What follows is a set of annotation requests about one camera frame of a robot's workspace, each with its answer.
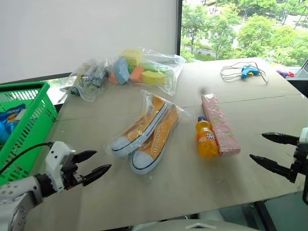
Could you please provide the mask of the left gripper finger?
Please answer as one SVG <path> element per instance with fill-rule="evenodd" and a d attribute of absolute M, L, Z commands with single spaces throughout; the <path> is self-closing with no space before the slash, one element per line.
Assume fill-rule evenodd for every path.
<path fill-rule="evenodd" d="M 81 163 L 81 162 L 91 158 L 96 153 L 97 153 L 97 151 L 95 151 L 95 150 L 86 150 L 86 151 L 82 151 L 78 154 L 75 154 L 73 156 L 73 165 L 76 166 L 78 163 Z"/>
<path fill-rule="evenodd" d="M 96 181 L 97 179 L 102 177 L 111 168 L 111 166 L 112 166 L 112 164 L 99 166 L 96 169 L 94 169 L 91 173 L 83 176 L 82 177 L 82 185 L 85 187 L 85 186 L 93 183 L 94 181 Z"/>

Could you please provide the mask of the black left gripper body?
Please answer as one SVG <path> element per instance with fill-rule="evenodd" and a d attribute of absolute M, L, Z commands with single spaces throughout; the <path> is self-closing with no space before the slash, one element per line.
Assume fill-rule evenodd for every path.
<path fill-rule="evenodd" d="M 78 166 L 74 157 L 69 155 L 61 167 L 62 180 L 65 190 L 69 190 L 83 182 L 83 177 L 77 173 Z"/>

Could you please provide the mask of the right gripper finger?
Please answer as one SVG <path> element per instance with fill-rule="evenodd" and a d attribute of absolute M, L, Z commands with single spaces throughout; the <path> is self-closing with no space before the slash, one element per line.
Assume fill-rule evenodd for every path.
<path fill-rule="evenodd" d="M 265 157 L 256 156 L 253 154 L 249 155 L 250 158 L 252 158 L 257 164 L 265 168 L 266 170 L 269 170 L 273 173 L 276 173 L 280 176 L 285 177 L 288 179 L 291 183 L 295 183 L 297 175 L 295 175 L 291 169 L 283 167 L 279 165 L 277 162 L 270 160 Z"/>
<path fill-rule="evenodd" d="M 266 132 L 262 133 L 261 135 L 267 140 L 280 144 L 290 144 L 297 146 L 297 143 L 299 142 L 299 137 L 282 134 L 278 132 Z"/>

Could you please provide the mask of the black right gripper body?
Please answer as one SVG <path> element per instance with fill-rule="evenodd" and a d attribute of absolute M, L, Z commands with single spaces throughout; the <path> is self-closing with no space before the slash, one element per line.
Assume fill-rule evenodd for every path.
<path fill-rule="evenodd" d="M 291 170 L 296 173 L 306 173 L 308 164 L 308 144 L 299 142 L 294 152 L 294 162 L 291 164 Z"/>

